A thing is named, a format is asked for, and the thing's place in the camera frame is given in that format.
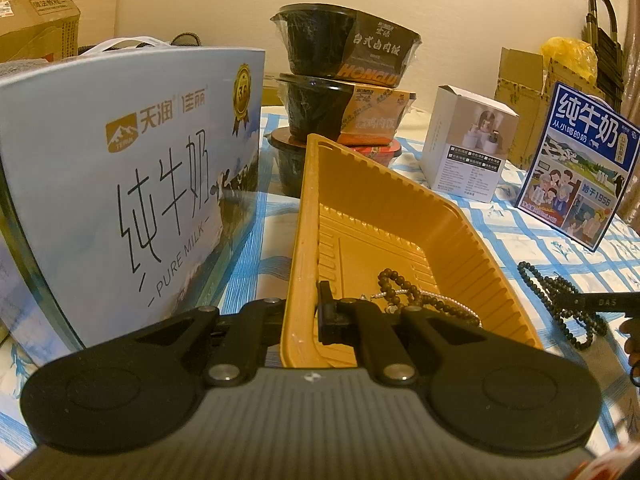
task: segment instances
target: box flap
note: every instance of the box flap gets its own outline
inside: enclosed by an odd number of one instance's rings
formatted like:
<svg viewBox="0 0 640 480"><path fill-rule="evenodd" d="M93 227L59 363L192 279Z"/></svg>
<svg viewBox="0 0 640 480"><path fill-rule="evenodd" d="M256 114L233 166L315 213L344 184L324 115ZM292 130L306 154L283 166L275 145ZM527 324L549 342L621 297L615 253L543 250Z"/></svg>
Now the box flap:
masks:
<svg viewBox="0 0 640 480"><path fill-rule="evenodd" d="M498 77L542 92L542 67L540 54L503 47Z"/></svg>
<svg viewBox="0 0 640 480"><path fill-rule="evenodd" d="M503 104L498 101L494 101L493 99L489 99L488 97L474 94L473 92L469 92L468 90L463 90L462 88L456 88L455 86L451 86L451 85L443 85L443 86L440 86L439 88L442 88L447 92L451 92L452 94L459 95L460 97L463 97L465 99L475 101L476 103L480 103L485 106L491 106L492 108L495 108L496 110L500 110L501 112L504 112L506 114L513 115L513 116L518 115L516 112L511 110L511 108L509 108L506 104Z"/></svg>

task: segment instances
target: mountain logo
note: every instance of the mountain logo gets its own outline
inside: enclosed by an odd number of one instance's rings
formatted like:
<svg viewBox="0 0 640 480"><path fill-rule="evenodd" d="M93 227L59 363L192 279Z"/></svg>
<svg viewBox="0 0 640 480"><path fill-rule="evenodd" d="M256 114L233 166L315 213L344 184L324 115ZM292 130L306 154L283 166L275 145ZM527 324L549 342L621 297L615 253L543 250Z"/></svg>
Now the mountain logo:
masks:
<svg viewBox="0 0 640 480"><path fill-rule="evenodd" d="M121 152L138 138L138 116L129 114L106 125L107 147L110 153Z"/></svg>

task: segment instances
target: orange tray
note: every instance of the orange tray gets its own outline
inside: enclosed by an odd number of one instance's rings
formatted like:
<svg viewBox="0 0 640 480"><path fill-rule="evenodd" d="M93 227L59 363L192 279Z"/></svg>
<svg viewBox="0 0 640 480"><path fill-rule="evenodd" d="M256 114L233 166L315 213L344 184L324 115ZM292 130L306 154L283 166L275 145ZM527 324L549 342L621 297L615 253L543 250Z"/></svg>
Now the orange tray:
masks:
<svg viewBox="0 0 640 480"><path fill-rule="evenodd" d="M334 298L378 293L390 267L475 311L486 330L542 348L491 253L453 203L318 135L306 143L280 355L287 367L356 365L353 349L318 342L319 280ZM383 310L386 301L374 300Z"/></svg>

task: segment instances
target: white plastic handle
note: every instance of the white plastic handle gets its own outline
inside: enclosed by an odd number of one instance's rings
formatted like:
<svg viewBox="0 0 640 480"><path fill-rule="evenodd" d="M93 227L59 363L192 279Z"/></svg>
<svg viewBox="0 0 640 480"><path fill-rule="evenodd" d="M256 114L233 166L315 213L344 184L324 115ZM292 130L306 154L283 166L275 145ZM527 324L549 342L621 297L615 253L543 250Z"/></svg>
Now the white plastic handle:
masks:
<svg viewBox="0 0 640 480"><path fill-rule="evenodd" d="M107 50L108 48L111 48L112 46L116 46L117 44L123 43L124 41L137 41L138 43L148 43L150 45L160 46L160 47L173 46L170 43L167 43L166 41L157 40L156 38L152 38L150 36L136 36L135 38L113 38L112 40L106 40L100 44L97 44L94 47L91 47L82 55L90 56L91 54L100 54L105 50Z"/></svg>

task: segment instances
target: open cardboard box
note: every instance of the open cardboard box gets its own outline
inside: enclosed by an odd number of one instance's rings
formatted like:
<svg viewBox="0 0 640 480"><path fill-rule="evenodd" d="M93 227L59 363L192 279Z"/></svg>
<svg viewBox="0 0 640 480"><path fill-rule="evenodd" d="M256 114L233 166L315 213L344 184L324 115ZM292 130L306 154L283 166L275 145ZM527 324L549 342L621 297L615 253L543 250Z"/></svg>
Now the open cardboard box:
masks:
<svg viewBox="0 0 640 480"><path fill-rule="evenodd" d="M521 170L528 170L533 161L558 81L604 99L600 89L554 59L549 61L545 78L540 54L502 49L494 99L520 116L507 159Z"/></svg>

